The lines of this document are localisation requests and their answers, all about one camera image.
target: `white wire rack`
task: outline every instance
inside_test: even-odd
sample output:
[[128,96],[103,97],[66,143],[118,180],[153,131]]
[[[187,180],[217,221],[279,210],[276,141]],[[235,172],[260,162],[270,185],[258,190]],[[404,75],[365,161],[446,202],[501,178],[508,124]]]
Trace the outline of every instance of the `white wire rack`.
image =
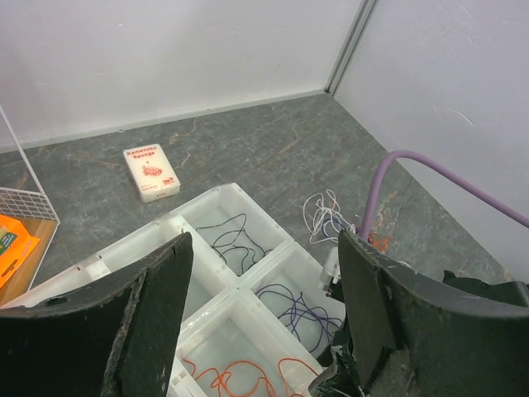
[[[9,134],[11,135],[11,138],[13,139],[13,142],[16,148],[18,149],[21,158],[26,164],[27,170],[29,171],[31,177],[35,182],[36,187],[39,190],[38,192],[31,192],[28,190],[0,187],[0,214],[15,218],[34,218],[56,221],[56,227],[53,232],[53,235],[55,235],[57,227],[60,224],[59,217],[57,216],[53,205],[51,205],[50,199],[42,188],[41,182],[37,178],[35,171],[33,170],[33,167],[31,166],[31,163],[26,156],[26,153],[22,149],[21,144],[17,139],[17,135],[13,131],[10,122],[7,120],[6,113],[3,111],[2,106],[0,106],[0,114],[2,115],[3,122],[9,130]],[[48,248],[52,241],[53,236],[50,239],[48,246],[45,248],[45,253],[48,251]],[[44,257],[45,254],[41,258],[41,263],[39,263],[35,274],[33,275],[33,279],[31,280],[29,288],[31,288],[31,286],[33,285],[33,281],[35,280],[35,276],[39,268],[41,267],[42,260],[44,259]]]

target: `white box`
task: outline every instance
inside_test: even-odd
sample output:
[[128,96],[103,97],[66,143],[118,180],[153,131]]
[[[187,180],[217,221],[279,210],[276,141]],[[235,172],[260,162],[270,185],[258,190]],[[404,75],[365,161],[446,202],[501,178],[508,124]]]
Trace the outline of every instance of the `white box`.
[[[276,317],[283,315],[279,319],[281,323],[290,332],[295,329],[295,337],[314,357],[318,357],[325,349],[331,341],[330,335],[336,332],[346,315],[345,305],[327,297],[319,288],[321,271],[322,267],[316,260],[299,244],[294,243],[278,254],[274,263],[261,269],[244,283]],[[331,321],[315,321],[310,313],[303,312],[307,308],[301,303],[297,305],[298,311],[294,312],[292,321],[289,314],[293,312],[293,301],[277,294],[289,296],[290,292],[294,299],[299,299],[300,294],[303,294],[307,307],[318,316],[328,317]]]
[[[288,393],[278,370],[278,364],[285,358],[301,360],[315,371],[313,373],[296,361],[283,362],[281,370],[288,385]],[[210,368],[216,368],[219,373],[229,370],[231,377],[227,383],[236,395],[250,392],[259,383],[252,395],[268,396],[265,383],[259,381],[264,375],[277,396],[292,393],[308,395],[308,386],[316,374],[322,371],[316,360],[285,332],[285,328],[263,304],[249,292],[243,291],[234,292],[215,311],[181,332],[175,360],[180,361],[186,372],[195,379]],[[172,376],[185,379],[182,365],[174,365]],[[208,396],[218,396],[218,389],[212,387],[215,378],[215,372],[210,370],[196,380]]]
[[77,265],[69,267],[25,294],[7,302],[2,306],[2,309],[16,306],[30,308],[45,299],[73,291],[108,274],[110,274],[110,270],[103,261],[80,261]]
[[123,155],[144,203],[179,192],[180,181],[160,145],[126,149]]
[[160,218],[159,222],[165,225],[169,234],[169,230],[173,229],[177,233],[190,232],[193,238],[193,272],[182,320],[184,324],[195,321],[194,317],[208,311],[209,302],[214,306],[219,300],[215,300],[215,297],[223,291],[226,292],[226,288],[236,285],[237,278],[181,216],[167,214]]
[[169,383],[167,397],[207,397],[197,385],[197,382],[188,376],[184,379],[173,378]]
[[114,242],[96,254],[97,259],[103,260],[108,268],[114,272],[139,259],[149,255],[156,248],[163,246],[180,234],[178,229],[167,232],[160,221],[147,223],[128,236]]
[[210,189],[172,213],[181,214],[243,278],[257,271],[265,256],[277,255],[293,242],[238,184]]

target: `black cable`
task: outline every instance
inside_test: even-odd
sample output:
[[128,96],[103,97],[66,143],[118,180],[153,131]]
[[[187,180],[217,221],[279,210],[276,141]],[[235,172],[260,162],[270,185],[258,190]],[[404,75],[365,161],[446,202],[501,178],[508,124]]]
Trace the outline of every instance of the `black cable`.
[[[263,259],[267,254],[269,254],[273,249],[269,249],[269,250],[265,250],[263,249],[262,246],[260,246],[259,244],[257,244],[249,235],[248,233],[246,232],[246,229],[245,229],[245,226],[246,226],[246,221],[247,221],[247,216],[245,213],[240,213],[238,215],[236,215],[235,217],[231,217],[229,219],[227,219],[226,221],[222,222],[222,223],[218,223],[217,225],[211,225],[211,226],[202,226],[202,227],[197,227],[195,230],[197,230],[197,232],[199,230],[205,230],[205,229],[214,229],[216,227],[222,227],[224,225],[226,225],[227,223],[229,223],[230,221],[233,221],[237,218],[240,218],[242,217],[243,218],[243,221],[242,221],[242,225],[240,228],[237,228],[235,230],[230,230],[229,232],[224,232],[223,234],[221,234],[220,236],[218,236],[214,241],[213,243],[210,245],[210,247],[221,257],[221,259],[224,261],[224,263],[227,264],[227,259],[225,257],[225,254],[227,252],[230,252],[230,251],[236,251],[236,250],[246,250],[246,255],[244,255],[244,257],[242,258],[242,261],[241,261],[241,274],[240,275],[243,275],[244,273],[246,273],[249,269],[251,269],[258,261],[260,261],[261,259]],[[223,244],[218,244],[219,241],[225,237],[225,236],[228,236],[228,235],[231,235],[231,234],[234,234],[236,233],[235,237],[228,243],[223,243]],[[261,253],[262,253],[262,256],[261,258],[259,258],[258,256],[258,252],[250,247],[250,246],[240,246],[240,245],[237,245],[236,242],[237,242],[237,239],[239,239],[239,237],[241,235],[244,235],[249,242],[251,242],[255,247],[257,247]],[[224,251],[221,251],[220,248],[225,248],[225,247],[228,247],[226,250]],[[246,258],[250,257],[250,251],[253,252],[253,254],[251,255],[251,258],[250,258],[250,266],[248,266],[248,268],[245,270],[245,260]]]

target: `purple hose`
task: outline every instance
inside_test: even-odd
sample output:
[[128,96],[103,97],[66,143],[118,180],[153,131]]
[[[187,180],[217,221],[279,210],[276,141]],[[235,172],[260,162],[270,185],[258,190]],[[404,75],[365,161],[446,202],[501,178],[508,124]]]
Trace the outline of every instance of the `purple hose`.
[[374,210],[377,205],[377,200],[379,199],[380,186],[382,185],[382,180],[388,170],[389,165],[396,159],[410,159],[418,161],[421,164],[424,164],[426,167],[430,167],[434,171],[437,171],[439,174],[443,175],[448,180],[454,182],[467,192],[473,194],[478,199],[484,201],[493,208],[496,208],[500,213],[503,213],[510,217],[512,220],[520,223],[525,227],[529,227],[529,218],[524,217],[520,213],[514,211],[512,208],[509,208],[504,203],[498,201],[492,196],[486,194],[483,190],[476,188],[474,185],[470,184],[466,180],[462,179],[460,176],[454,174],[452,171],[448,170],[443,165],[435,162],[434,160],[429,159],[425,155],[416,153],[415,151],[392,151],[384,157],[380,162],[379,168],[374,174],[373,182],[371,182],[371,188],[369,189],[369,196],[367,198],[367,203],[365,204],[364,219],[362,220],[362,227],[360,228],[360,238],[367,241],[369,233],[371,231],[371,224],[373,223]]

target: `purple cable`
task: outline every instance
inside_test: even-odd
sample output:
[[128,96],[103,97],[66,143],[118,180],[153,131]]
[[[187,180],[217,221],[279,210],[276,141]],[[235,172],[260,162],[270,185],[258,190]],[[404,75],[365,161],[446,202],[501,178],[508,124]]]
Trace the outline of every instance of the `purple cable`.
[[[287,293],[290,295],[282,294],[281,292],[274,291],[269,288],[273,287],[279,287],[282,289],[285,289]],[[323,335],[326,335],[326,339],[329,342],[332,338],[333,332],[329,329],[329,327],[332,325],[336,329],[338,329],[341,326],[341,320],[339,318],[330,318],[329,313],[323,308],[322,306],[315,306],[313,308],[310,308],[307,303],[305,302],[305,299],[303,298],[303,293],[299,294],[299,298],[295,299],[293,292],[287,288],[285,285],[281,284],[271,284],[266,285],[265,287],[259,289],[256,293],[257,297],[261,299],[261,297],[264,294],[275,294],[278,296],[281,296],[283,298],[286,298],[287,300],[290,300],[292,302],[292,306],[285,310],[283,313],[281,313],[278,317],[278,319],[284,318],[289,316],[289,323],[284,324],[285,327],[290,329],[290,332],[299,340],[301,341],[301,337],[299,336],[297,326],[299,322],[305,318],[306,320],[318,322],[321,329],[320,329],[320,336],[317,340],[316,346],[310,350],[310,352],[314,352],[317,350],[317,348],[320,346],[320,343],[322,342]],[[320,316],[316,313],[316,310],[320,309],[324,314]]]
[[529,227],[529,218],[524,217],[520,213],[516,212],[512,208],[509,208],[504,203],[498,201],[492,196],[486,194],[483,190],[476,188],[471,183],[462,179],[460,176],[454,174],[452,171],[448,170],[445,166],[435,162],[434,160],[416,153],[415,151],[392,151],[384,157],[380,162],[377,171],[374,174],[373,182],[371,182],[371,188],[369,189],[369,196],[367,198],[367,203],[365,204],[364,219],[362,219],[362,227],[360,229],[360,238],[364,241],[367,241],[369,233],[371,231],[371,224],[373,223],[374,210],[377,205],[377,200],[379,199],[380,186],[388,170],[389,165],[396,159],[410,159],[418,161],[419,163],[425,165],[426,167],[431,168],[434,171],[437,171],[439,174],[443,175],[448,180],[460,186],[462,189],[466,190],[470,194],[473,194],[475,197],[484,201],[493,208],[496,208],[500,213],[503,213],[510,217],[512,220],[520,223],[525,227]]

